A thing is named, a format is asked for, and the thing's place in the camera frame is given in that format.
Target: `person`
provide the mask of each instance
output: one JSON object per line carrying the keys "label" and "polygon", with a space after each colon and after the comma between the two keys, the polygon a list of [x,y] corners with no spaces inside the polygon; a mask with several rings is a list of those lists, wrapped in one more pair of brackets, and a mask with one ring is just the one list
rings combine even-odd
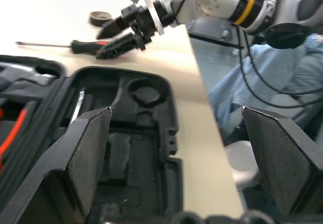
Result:
{"label": "person", "polygon": [[[295,49],[275,49],[267,44],[253,45],[252,59],[259,72],[275,88],[291,93],[323,87],[323,36],[312,34]],[[266,86],[252,67],[250,57],[243,60],[247,81],[256,94],[269,101],[277,94]],[[266,108],[247,88],[240,65],[230,71],[209,93],[210,104],[220,128],[224,129],[230,113],[241,106]]]}

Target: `metal tool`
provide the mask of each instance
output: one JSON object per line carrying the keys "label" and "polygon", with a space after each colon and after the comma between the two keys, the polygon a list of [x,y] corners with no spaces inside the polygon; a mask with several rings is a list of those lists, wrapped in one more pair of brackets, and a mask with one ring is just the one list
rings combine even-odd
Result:
{"label": "metal tool", "polygon": [[40,74],[36,72],[35,68],[22,64],[0,62],[0,68],[3,68],[0,72],[0,78],[8,84],[19,79],[25,79],[41,86],[48,86],[57,78],[51,74]]}
{"label": "metal tool", "polygon": [[97,55],[100,49],[107,45],[108,41],[94,41],[94,42],[82,42],[73,40],[70,45],[53,45],[53,44],[41,44],[41,43],[29,43],[17,41],[17,45],[25,46],[50,46],[50,47],[66,47],[70,48],[74,54],[90,54]]}
{"label": "metal tool", "polygon": [[69,126],[77,118],[77,116],[78,116],[78,114],[80,112],[82,102],[83,102],[83,99],[84,99],[84,91],[85,91],[85,88],[82,88],[81,91],[79,92],[79,96],[77,98],[77,102],[76,102],[75,108],[73,110],[73,114],[72,114]]}

